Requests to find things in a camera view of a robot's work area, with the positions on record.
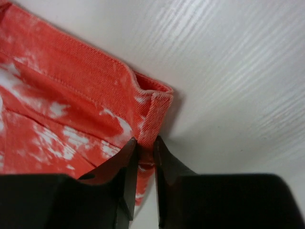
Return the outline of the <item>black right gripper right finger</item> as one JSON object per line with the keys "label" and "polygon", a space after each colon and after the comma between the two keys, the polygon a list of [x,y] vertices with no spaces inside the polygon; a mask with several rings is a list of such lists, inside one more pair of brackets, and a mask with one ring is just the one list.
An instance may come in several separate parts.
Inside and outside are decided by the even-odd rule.
{"label": "black right gripper right finger", "polygon": [[290,188],[274,174],[197,174],[154,142],[161,229],[302,229]]}

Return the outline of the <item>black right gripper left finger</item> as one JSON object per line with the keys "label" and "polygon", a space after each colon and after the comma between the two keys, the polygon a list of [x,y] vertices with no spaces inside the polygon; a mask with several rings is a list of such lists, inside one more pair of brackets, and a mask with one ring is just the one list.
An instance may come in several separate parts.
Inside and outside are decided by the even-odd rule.
{"label": "black right gripper left finger", "polygon": [[2,175],[3,229],[126,229],[133,220],[137,183],[136,139],[74,179],[65,174]]}

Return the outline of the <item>orange white tie-dye trousers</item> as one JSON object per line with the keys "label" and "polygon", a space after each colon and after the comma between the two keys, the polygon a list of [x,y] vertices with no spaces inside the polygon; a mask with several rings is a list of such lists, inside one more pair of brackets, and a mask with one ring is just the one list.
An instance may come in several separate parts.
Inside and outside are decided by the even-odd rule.
{"label": "orange white tie-dye trousers", "polygon": [[1,1],[1,173],[80,177],[134,137],[140,205],[172,100],[171,87]]}

